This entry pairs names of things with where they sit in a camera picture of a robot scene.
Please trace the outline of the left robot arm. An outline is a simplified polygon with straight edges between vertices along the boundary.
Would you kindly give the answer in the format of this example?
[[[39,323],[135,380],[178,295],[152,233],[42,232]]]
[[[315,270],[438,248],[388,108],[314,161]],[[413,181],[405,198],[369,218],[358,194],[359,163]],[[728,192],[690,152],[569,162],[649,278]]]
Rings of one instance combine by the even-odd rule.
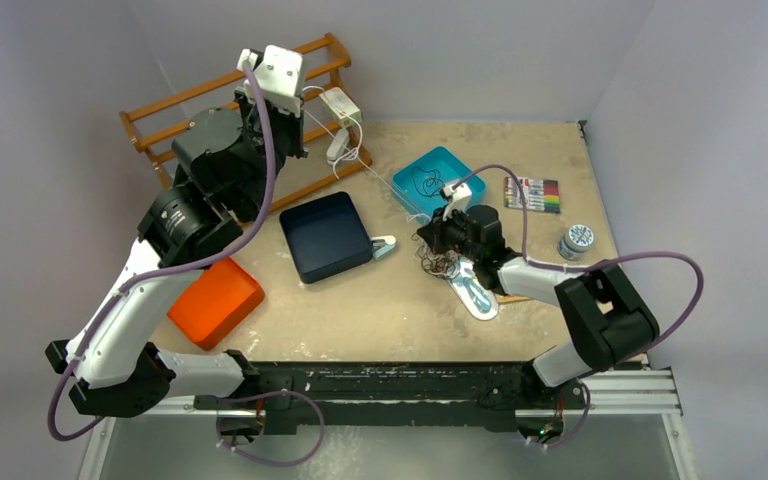
[[[222,398],[244,409],[258,382],[238,353],[192,355],[151,335],[206,270],[248,243],[265,220],[285,161],[306,155],[304,107],[237,93],[233,107],[196,114],[171,143],[173,185],[151,204],[129,258],[94,318],[45,351],[81,414],[130,418],[179,396]]]

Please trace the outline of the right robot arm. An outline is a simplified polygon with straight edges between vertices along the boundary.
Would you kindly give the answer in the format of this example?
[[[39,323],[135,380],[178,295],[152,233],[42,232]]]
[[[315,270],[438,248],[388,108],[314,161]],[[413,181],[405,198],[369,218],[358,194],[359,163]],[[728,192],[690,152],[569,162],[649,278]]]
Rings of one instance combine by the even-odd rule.
[[[660,334],[654,314],[619,266],[540,268],[507,245],[490,206],[451,213],[439,208],[417,235],[434,254],[453,252],[470,260],[484,289],[560,309],[569,342],[531,360],[521,381],[523,397],[533,406],[548,405],[561,385],[614,367]]]

